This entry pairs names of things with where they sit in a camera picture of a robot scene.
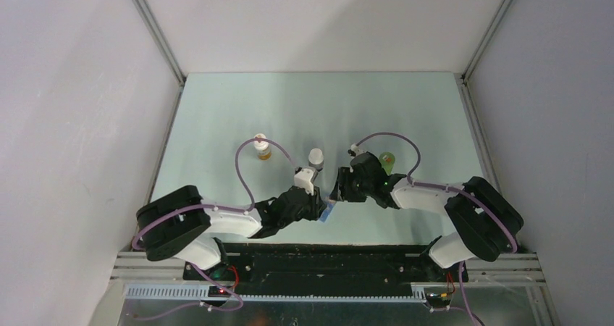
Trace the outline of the white bottle orange label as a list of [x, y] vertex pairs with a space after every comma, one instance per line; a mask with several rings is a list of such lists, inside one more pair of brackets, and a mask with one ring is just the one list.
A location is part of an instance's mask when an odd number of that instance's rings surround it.
[[260, 160], [267, 160], [271, 157], [272, 150], [264, 134], [258, 133], [254, 136], [253, 146]]

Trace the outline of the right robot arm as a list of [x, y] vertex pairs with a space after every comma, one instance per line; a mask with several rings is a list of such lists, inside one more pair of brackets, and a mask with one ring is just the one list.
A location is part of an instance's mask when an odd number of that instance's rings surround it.
[[425, 278], [439, 281], [450, 268], [474, 257], [495, 261], [518, 250], [516, 235], [524, 225], [518, 211], [484, 178], [459, 184], [418, 181], [388, 174], [371, 153], [354, 156], [337, 171], [333, 201], [363, 203], [372, 199], [384, 209], [415, 209], [447, 216], [453, 233], [432, 241], [421, 261]]

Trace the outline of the green pill bottle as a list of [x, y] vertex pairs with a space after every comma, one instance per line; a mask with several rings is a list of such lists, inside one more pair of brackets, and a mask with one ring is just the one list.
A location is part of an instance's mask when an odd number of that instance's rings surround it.
[[394, 165], [395, 165], [396, 157], [393, 153], [385, 151], [379, 155], [379, 162], [386, 172], [387, 175], [391, 175]]

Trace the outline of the white pill bottle blue label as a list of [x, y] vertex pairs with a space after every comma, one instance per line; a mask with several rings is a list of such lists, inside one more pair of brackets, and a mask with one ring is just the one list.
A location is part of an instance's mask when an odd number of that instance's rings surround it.
[[308, 164], [316, 171], [321, 172], [324, 167], [324, 153], [321, 149], [314, 148], [309, 151]]

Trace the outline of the blue pill organizer box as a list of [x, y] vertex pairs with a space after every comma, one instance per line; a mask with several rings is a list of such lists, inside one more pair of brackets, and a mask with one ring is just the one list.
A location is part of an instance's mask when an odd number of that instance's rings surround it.
[[326, 222], [328, 217], [330, 216], [330, 214], [332, 213], [332, 210], [335, 207], [336, 201], [330, 200], [329, 198], [326, 198], [324, 200], [324, 203], [326, 205], [324, 211], [321, 213], [319, 221], [320, 222]]

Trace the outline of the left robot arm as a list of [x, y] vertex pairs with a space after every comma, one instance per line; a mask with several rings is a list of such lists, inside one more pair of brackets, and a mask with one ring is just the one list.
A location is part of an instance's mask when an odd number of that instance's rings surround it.
[[131, 246], [151, 262], [178, 258], [220, 280], [229, 270], [221, 235], [268, 238], [294, 222], [317, 221], [326, 208], [318, 188], [308, 193], [292, 186], [248, 210], [205, 204], [198, 189], [187, 185], [136, 212], [139, 231]]

